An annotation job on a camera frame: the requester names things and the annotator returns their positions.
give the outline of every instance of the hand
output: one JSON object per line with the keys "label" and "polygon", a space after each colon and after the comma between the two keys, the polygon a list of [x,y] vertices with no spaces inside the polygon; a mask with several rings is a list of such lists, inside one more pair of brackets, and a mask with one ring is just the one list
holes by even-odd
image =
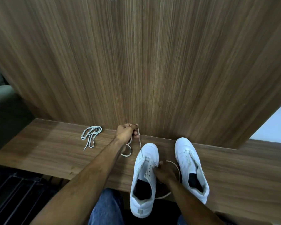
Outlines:
{"label": "hand", "polygon": [[153,168],[153,172],[158,178],[158,180],[166,185],[170,180],[177,180],[175,173],[173,172],[171,167],[167,164],[167,162],[160,161],[159,166]]}
{"label": "hand", "polygon": [[138,132],[136,131],[138,129],[138,124],[124,124],[119,125],[118,129],[116,131],[116,138],[120,140],[122,143],[127,144],[132,135],[135,138],[139,138]]}

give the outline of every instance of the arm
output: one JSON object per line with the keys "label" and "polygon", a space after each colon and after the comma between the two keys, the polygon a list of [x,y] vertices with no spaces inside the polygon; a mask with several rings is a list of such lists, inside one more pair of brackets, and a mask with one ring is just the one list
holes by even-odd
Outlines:
{"label": "arm", "polygon": [[82,224],[96,205],[121,148],[137,125],[118,127],[115,138],[39,212],[31,224]]}
{"label": "arm", "polygon": [[184,188],[167,164],[163,164],[161,161],[159,167],[155,167],[153,171],[156,177],[172,192],[187,224],[224,224],[216,214]]}

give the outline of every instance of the forearm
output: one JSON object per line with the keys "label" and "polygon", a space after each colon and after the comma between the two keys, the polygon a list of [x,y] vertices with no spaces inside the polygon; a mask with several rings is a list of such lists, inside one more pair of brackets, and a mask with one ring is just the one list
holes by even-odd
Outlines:
{"label": "forearm", "polygon": [[64,186],[31,224],[82,224],[94,208],[121,147],[116,138]]}
{"label": "forearm", "polygon": [[223,222],[217,215],[184,188],[180,182],[171,179],[167,183],[167,186],[171,190],[187,224],[223,225]]}

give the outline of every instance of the black insole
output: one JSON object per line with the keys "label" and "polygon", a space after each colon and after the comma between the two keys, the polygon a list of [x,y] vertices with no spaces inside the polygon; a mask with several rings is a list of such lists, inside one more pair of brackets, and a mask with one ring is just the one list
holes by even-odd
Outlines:
{"label": "black insole", "polygon": [[189,174],[188,177],[188,184],[190,187],[192,188],[196,188],[197,190],[199,190],[201,193],[203,193],[203,188],[197,178],[197,174]]}
{"label": "black insole", "polygon": [[138,179],[133,190],[134,196],[139,200],[150,199],[152,195],[152,189],[148,182]]}

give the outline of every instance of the wooden wall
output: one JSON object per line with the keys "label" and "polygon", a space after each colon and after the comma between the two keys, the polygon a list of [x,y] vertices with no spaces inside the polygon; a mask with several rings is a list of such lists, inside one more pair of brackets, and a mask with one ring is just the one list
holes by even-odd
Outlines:
{"label": "wooden wall", "polygon": [[235,148],[281,105],[281,0],[0,0],[37,117]]}

